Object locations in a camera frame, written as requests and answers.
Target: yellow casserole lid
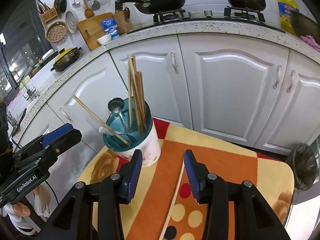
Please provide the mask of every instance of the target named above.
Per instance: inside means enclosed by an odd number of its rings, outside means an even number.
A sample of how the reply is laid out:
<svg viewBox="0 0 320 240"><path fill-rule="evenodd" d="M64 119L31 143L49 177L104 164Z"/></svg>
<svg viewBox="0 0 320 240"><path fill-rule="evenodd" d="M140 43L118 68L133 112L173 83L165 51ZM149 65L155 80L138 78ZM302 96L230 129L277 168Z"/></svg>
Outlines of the yellow casserole lid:
<svg viewBox="0 0 320 240"><path fill-rule="evenodd" d="M74 48L66 49L64 52L62 52L55 60L57 62L59 59L61 59L64 55L66 55L69 51L72 51Z"/></svg>

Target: person's hand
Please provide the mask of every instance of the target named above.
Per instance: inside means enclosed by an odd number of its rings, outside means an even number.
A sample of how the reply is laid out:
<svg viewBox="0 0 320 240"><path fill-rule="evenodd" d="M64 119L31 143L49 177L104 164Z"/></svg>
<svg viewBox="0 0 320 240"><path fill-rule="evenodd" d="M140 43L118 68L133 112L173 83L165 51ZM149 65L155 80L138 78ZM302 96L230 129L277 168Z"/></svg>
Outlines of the person's hand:
<svg viewBox="0 0 320 240"><path fill-rule="evenodd" d="M17 204L12 205L12 207L18 216L21 216L21 217L30 216L30 209L25 204L23 204L21 202L18 202Z"/></svg>

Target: colorful tablecloth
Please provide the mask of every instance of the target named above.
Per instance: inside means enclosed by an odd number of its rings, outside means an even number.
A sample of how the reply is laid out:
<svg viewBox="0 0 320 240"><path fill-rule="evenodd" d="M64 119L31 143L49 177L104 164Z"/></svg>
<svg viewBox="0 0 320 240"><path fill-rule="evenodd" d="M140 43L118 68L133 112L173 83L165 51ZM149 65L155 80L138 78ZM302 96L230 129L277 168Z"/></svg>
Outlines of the colorful tablecloth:
<svg viewBox="0 0 320 240"><path fill-rule="evenodd" d="M126 240L159 239L177 186L183 154L187 149L193 151L198 162L205 163L210 172L216 173L225 181L252 181L271 206L282 192L293 192L294 178L287 164L158 119L154 119L154 122L161 145L161 156L154 165L141 169L132 202L129 205L120 205ZM88 164L78 181L89 184L94 167L99 169L95 173L100 173L101 177L110 173L110 167L115 163L114 158L114 154L104 147ZM124 159L116 162L117 170L124 162ZM201 239L206 205L198 205L190 194L185 173L179 187L164 239ZM92 222L96 229L97 206L95 203ZM229 239L232 239L232 206L229 208L229 214Z"/></svg>

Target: faucet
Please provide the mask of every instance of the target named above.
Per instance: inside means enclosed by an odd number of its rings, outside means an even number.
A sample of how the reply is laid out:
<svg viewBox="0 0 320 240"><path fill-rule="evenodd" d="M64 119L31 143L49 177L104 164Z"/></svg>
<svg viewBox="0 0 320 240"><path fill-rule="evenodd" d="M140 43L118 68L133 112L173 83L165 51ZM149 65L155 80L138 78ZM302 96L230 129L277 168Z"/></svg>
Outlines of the faucet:
<svg viewBox="0 0 320 240"><path fill-rule="evenodd" d="M34 92L36 92L36 89L33 87L32 91L30 90L30 88L27 88L27 86L25 85L25 83L22 81L21 77L18 75L18 73L16 71L12 71L11 72L12 74L13 73L16 73L19 80L21 81L22 85L25 87L25 89L27 90L27 96L24 95L24 98L28 101L29 99L31 100L34 100L35 99L35 96L34 96Z"/></svg>

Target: stove burner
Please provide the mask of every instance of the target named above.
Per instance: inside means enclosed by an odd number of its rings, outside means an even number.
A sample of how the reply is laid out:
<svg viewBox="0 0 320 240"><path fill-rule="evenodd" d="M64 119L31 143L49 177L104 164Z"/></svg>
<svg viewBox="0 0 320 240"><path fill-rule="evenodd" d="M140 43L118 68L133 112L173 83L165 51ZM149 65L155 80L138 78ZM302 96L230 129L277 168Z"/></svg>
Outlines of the stove burner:
<svg viewBox="0 0 320 240"><path fill-rule="evenodd" d="M231 17L231 10L239 10L241 12L235 12L235 17L239 17L242 19L249 19L249 20L256 20L256 16L253 14L249 14L249 12L253 12L256 13L258 16L258 20L259 22L266 22L266 20L264 19L264 15L260 12L260 11L256 11L256 10L252 10L249 8L239 8L239 7L233 7L233 6L227 6L224 9L224 16L226 17Z"/></svg>
<svg viewBox="0 0 320 240"><path fill-rule="evenodd" d="M183 18L183 13L185 13L185 12L186 11L183 9L167 11L167 12L159 12L159 13L154 14L153 22L154 23L161 23L161 22L165 22L165 21Z"/></svg>

